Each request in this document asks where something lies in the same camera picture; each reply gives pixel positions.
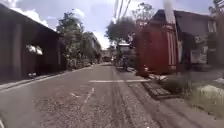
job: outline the red shipping container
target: red shipping container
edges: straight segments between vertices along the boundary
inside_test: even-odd
[[[147,24],[136,43],[137,73],[170,74],[177,69],[177,39],[173,25],[158,22]]]

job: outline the building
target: building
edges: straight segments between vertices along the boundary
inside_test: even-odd
[[[207,38],[216,33],[216,21],[209,15],[192,12],[174,11],[178,32],[178,42],[181,42],[181,58],[184,64],[217,62],[216,50],[209,51]],[[164,10],[158,10],[153,21],[166,22]]]
[[[218,31],[218,59],[224,65],[224,0],[214,0],[215,9],[210,8],[211,15],[217,21]]]
[[[2,4],[0,17],[0,81],[64,68],[58,33]]]

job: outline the power line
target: power line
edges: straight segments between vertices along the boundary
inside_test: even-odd
[[[120,18],[120,16],[121,16],[121,11],[122,11],[122,8],[123,8],[123,3],[124,3],[124,0],[121,0],[121,6],[120,6],[118,18]]]
[[[117,17],[118,2],[119,0],[116,0],[114,3],[114,16],[113,16],[114,18]]]
[[[131,0],[128,1],[128,4],[127,4],[127,6],[126,6],[126,8],[125,8],[123,17],[125,17],[125,15],[126,15],[126,13],[127,13],[127,11],[128,11],[128,7],[129,7],[129,4],[130,4],[130,3],[131,3]]]

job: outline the tree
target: tree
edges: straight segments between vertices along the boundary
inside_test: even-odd
[[[68,65],[71,66],[71,61],[79,56],[84,27],[81,21],[74,17],[74,13],[68,12],[64,13],[64,17],[59,20],[57,31],[61,35],[60,41],[66,48],[64,56],[67,58]]]
[[[135,21],[130,17],[123,17],[115,24],[111,22],[107,26],[106,37],[113,42],[126,41],[130,43],[130,38],[135,33],[136,25]]]
[[[132,16],[135,20],[148,21],[153,16],[153,8],[150,4],[140,3],[138,9],[132,11]]]

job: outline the street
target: street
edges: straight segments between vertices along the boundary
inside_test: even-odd
[[[192,112],[185,106],[188,116],[170,114],[152,100],[143,82],[148,81],[108,64],[96,65],[1,91],[0,118],[6,128],[213,127],[189,119]]]

